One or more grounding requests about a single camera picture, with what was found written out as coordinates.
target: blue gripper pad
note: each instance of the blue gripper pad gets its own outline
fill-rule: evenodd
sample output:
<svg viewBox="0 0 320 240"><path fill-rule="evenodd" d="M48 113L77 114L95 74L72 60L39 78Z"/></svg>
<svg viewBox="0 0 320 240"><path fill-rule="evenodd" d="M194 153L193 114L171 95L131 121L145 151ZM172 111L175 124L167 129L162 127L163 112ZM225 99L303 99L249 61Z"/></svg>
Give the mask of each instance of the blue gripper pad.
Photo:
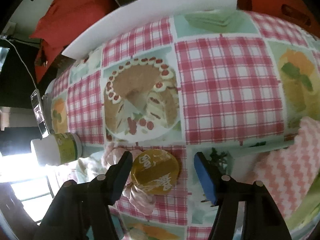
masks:
<svg viewBox="0 0 320 240"><path fill-rule="evenodd" d="M207 172L206 168L204 167L203 163L201 162L197 154L194 157L194 166L206 199L211 201L212 204L215 205L217 202L216 186L212 182L209 173Z"/></svg>

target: phone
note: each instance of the phone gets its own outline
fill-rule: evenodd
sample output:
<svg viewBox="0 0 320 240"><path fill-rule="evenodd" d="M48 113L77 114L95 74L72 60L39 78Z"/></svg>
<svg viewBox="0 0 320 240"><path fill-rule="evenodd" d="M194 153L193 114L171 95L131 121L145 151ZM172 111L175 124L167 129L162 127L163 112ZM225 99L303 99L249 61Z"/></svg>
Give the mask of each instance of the phone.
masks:
<svg viewBox="0 0 320 240"><path fill-rule="evenodd" d="M48 126L47 126L45 119L44 119L44 111L43 111L43 107L41 104L40 92L38 89L33 91L32 95L31 95L31 104L32 104L33 112L35 113L38 127L40 129L41 134L42 134L42 138L45 138L50 133L49 133Z"/></svg>

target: round amber lid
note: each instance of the round amber lid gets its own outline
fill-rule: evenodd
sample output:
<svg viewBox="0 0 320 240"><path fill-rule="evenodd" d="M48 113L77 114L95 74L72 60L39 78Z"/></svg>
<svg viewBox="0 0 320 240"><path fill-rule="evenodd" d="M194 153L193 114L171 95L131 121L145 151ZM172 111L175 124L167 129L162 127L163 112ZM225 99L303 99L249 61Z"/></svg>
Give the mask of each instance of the round amber lid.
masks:
<svg viewBox="0 0 320 240"><path fill-rule="evenodd" d="M167 151L150 149L135 158L131 179L146 193L166 195L176 183L179 174L177 159Z"/></svg>

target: cake picture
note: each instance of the cake picture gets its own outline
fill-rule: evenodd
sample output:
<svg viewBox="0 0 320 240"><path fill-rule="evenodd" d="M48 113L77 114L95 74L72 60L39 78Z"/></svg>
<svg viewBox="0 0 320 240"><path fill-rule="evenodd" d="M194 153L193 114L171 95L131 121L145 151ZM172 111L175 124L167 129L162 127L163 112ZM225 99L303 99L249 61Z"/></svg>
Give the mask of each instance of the cake picture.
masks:
<svg viewBox="0 0 320 240"><path fill-rule="evenodd" d="M286 100L296 116L288 116L288 127L298 127L302 116L320 118L320 80L314 64L301 51L287 49L278 61Z"/></svg>
<svg viewBox="0 0 320 240"><path fill-rule="evenodd" d="M123 132L123 138L137 134L137 129L143 134L155 127L170 129L178 121L175 71L160 58L134 58L116 65L103 96L106 128L113 134Z"/></svg>
<svg viewBox="0 0 320 240"><path fill-rule="evenodd" d="M51 117L52 128L55 133L65 133L68 131L68 119L66 104L63 98L58 98L52 103Z"/></svg>

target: bright light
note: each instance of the bright light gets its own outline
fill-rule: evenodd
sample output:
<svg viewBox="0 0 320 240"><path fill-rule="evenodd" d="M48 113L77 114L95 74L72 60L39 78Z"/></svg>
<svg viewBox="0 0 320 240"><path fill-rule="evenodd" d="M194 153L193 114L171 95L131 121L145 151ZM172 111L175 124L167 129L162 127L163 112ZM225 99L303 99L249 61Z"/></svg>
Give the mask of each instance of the bright light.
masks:
<svg viewBox="0 0 320 240"><path fill-rule="evenodd" d="M16 154L1 159L0 182L33 179L46 176L45 168L40 167L35 154Z"/></svg>
<svg viewBox="0 0 320 240"><path fill-rule="evenodd" d="M44 195L50 192L47 179L33 179L25 182L11 184L16 197L20 200Z"/></svg>
<svg viewBox="0 0 320 240"><path fill-rule="evenodd" d="M34 220L41 220L47 212L52 202L52 196L46 195L44 197L35 198L22 202L24 210Z"/></svg>

